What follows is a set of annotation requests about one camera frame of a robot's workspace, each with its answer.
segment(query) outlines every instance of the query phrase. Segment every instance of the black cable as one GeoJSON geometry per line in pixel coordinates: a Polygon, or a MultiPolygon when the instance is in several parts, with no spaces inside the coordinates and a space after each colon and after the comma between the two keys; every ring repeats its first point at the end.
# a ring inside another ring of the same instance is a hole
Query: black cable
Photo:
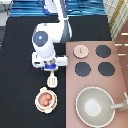
{"type": "Polygon", "coordinates": [[[11,9],[10,9],[10,6],[11,6],[12,2],[14,2],[14,0],[12,0],[12,1],[10,2],[9,6],[8,6],[8,9],[7,9],[7,16],[10,16],[10,15],[9,15],[9,11],[11,10],[11,9]]]}
{"type": "Polygon", "coordinates": [[[5,11],[6,11],[6,7],[5,7],[5,5],[4,5],[1,1],[0,1],[0,3],[4,6],[4,10],[1,11],[0,13],[5,12],[5,11]]]}
{"type": "Polygon", "coordinates": [[[11,9],[9,9],[9,8],[10,8],[10,5],[12,4],[13,1],[14,1],[14,0],[12,0],[12,1],[9,3],[9,6],[8,6],[7,9],[6,9],[5,4],[3,4],[2,2],[0,2],[0,3],[4,6],[4,10],[1,11],[0,13],[7,11],[7,16],[9,16],[9,10],[11,10],[11,9]]]}

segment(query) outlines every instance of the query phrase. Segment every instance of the black dot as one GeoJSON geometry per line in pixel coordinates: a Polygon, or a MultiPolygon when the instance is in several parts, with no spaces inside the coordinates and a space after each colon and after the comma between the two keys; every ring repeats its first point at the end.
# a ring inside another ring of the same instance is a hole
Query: black dot
{"type": "Polygon", "coordinates": [[[99,45],[96,48],[96,54],[102,58],[106,58],[111,55],[111,49],[106,45],[99,45]]]}
{"type": "Polygon", "coordinates": [[[103,76],[112,76],[115,73],[114,66],[109,62],[102,62],[98,66],[100,74],[103,76]]]}
{"type": "Polygon", "coordinates": [[[91,68],[88,63],[79,62],[75,66],[75,72],[79,76],[88,76],[90,74],[91,68]]]}

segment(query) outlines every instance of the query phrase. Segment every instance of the ceramic bowl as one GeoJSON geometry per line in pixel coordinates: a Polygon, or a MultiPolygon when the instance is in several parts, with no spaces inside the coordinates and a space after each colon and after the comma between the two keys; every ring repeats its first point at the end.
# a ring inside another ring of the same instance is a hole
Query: ceramic bowl
{"type": "Polygon", "coordinates": [[[35,104],[39,111],[45,112],[45,113],[51,113],[52,110],[57,105],[57,96],[53,91],[47,90],[47,88],[44,87],[44,88],[40,89],[39,94],[36,96],[35,104]],[[45,107],[43,105],[43,101],[45,99],[45,94],[48,94],[48,93],[51,94],[52,100],[50,100],[49,105],[45,107]]]}
{"type": "Polygon", "coordinates": [[[107,126],[114,118],[112,97],[99,87],[87,87],[76,98],[76,112],[87,125],[95,128],[107,126]]]}

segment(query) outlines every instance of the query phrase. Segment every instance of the bowl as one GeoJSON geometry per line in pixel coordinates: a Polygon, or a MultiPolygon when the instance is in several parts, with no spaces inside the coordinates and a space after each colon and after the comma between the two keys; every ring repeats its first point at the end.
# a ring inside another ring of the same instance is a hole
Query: bowl
{"type": "Polygon", "coordinates": [[[91,127],[105,127],[115,116],[112,97],[99,87],[87,87],[76,98],[76,112],[79,118],[91,127]]]}
{"type": "Polygon", "coordinates": [[[57,105],[57,96],[53,91],[47,90],[47,88],[44,87],[44,88],[40,89],[39,94],[36,96],[35,105],[39,111],[45,112],[45,113],[51,113],[52,110],[57,105]],[[49,100],[48,106],[43,105],[46,94],[50,94],[52,96],[52,99],[49,100]]]}

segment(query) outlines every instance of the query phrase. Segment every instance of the black table surface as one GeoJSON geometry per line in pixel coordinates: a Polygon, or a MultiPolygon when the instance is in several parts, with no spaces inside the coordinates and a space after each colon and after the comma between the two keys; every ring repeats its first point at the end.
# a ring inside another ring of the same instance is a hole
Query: black table surface
{"type": "MultiPolygon", "coordinates": [[[[71,41],[111,40],[106,16],[87,17],[69,17],[71,41]]],[[[56,20],[56,16],[9,17],[0,50],[0,128],[66,128],[66,67],[55,73],[58,87],[52,90],[58,105],[48,115],[38,111],[34,102],[40,88],[47,87],[49,72],[28,70],[34,28],[56,20]]],[[[58,55],[66,54],[66,44],[54,46],[58,55]]]]}

